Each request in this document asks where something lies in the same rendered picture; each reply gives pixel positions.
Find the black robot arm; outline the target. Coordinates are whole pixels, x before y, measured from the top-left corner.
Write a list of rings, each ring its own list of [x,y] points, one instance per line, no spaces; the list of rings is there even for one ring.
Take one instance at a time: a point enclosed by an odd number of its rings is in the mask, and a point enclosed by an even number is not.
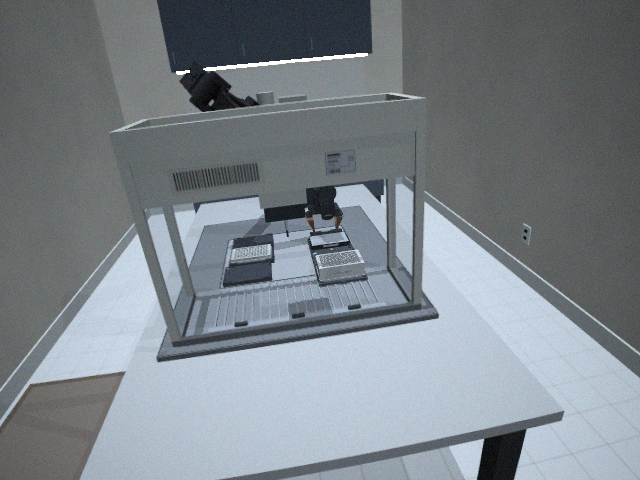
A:
[[[188,71],[179,82],[192,96],[189,101],[202,112],[261,106],[250,96],[244,100],[231,94],[228,82],[213,70],[208,73],[195,61]],[[210,106],[211,100],[214,103]]]

